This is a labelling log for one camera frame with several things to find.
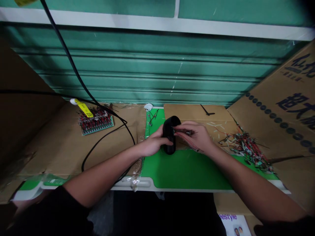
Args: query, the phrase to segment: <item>forearm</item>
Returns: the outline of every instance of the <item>forearm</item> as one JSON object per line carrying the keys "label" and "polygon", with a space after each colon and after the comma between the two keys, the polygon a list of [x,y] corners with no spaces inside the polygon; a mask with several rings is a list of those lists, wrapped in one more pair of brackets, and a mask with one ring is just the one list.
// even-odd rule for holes
{"label": "forearm", "polygon": [[63,186],[80,204],[92,207],[111,189],[122,173],[139,158],[141,154],[138,147],[132,146],[84,171]]}
{"label": "forearm", "polygon": [[236,193],[259,219],[296,221],[306,212],[269,181],[215,146],[207,155],[225,174]]}

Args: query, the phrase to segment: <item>finger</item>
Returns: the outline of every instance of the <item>finger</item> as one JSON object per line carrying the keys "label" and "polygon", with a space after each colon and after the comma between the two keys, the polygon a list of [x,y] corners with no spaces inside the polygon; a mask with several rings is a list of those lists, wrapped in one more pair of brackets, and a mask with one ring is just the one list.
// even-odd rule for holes
{"label": "finger", "polygon": [[195,121],[184,121],[182,123],[182,125],[186,125],[186,124],[189,124],[189,125],[199,125],[199,123],[195,122]]}
{"label": "finger", "polygon": [[157,131],[150,135],[152,138],[160,138],[163,135],[163,125],[161,125]]}
{"label": "finger", "polygon": [[193,131],[196,131],[196,125],[192,125],[192,124],[181,124],[181,125],[175,126],[174,129],[186,129],[186,130],[193,130]]}
{"label": "finger", "polygon": [[166,144],[168,146],[173,145],[173,142],[169,141],[168,138],[159,138],[158,141],[160,145],[163,145],[163,144]]}
{"label": "finger", "polygon": [[175,136],[180,137],[182,140],[184,140],[190,147],[192,147],[193,149],[198,149],[194,144],[193,144],[193,138],[188,136],[185,133],[175,133]]}

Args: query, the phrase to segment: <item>green mat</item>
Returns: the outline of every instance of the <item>green mat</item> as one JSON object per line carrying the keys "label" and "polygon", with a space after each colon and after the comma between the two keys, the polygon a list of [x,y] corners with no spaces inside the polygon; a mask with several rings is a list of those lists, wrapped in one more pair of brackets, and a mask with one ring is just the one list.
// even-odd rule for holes
{"label": "green mat", "polygon": [[[159,109],[157,118],[148,125],[146,137],[155,132],[165,121],[164,109]],[[250,169],[268,180],[278,180],[275,174],[264,174],[253,165],[248,165],[243,157],[233,156]],[[217,166],[203,154],[193,150],[179,150],[173,155],[167,155],[162,149],[151,157],[146,157],[141,176],[150,177],[157,188],[182,189],[221,189],[231,190],[232,187]]]}

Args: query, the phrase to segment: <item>black sleeve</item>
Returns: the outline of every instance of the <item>black sleeve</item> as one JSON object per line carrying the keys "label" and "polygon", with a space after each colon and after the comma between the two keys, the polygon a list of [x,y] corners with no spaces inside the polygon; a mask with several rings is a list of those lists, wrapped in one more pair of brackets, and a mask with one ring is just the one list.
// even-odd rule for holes
{"label": "black sleeve", "polygon": [[315,218],[307,216],[296,222],[264,223],[256,225],[254,232],[257,236],[265,235],[313,235],[315,232]]}
{"label": "black sleeve", "polygon": [[91,235],[89,211],[60,186],[23,212],[6,235]]}

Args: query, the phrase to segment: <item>yellow tag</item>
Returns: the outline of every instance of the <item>yellow tag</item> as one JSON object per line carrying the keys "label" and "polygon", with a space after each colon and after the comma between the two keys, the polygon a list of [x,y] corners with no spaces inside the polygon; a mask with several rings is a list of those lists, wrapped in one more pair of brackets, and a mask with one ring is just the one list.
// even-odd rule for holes
{"label": "yellow tag", "polygon": [[19,7],[23,7],[25,5],[36,2],[37,0],[14,0]]}
{"label": "yellow tag", "polygon": [[78,104],[78,106],[81,108],[81,110],[86,114],[87,117],[94,117],[92,112],[88,109],[88,107],[85,105],[85,103],[80,102],[79,100],[75,99],[75,102]]}

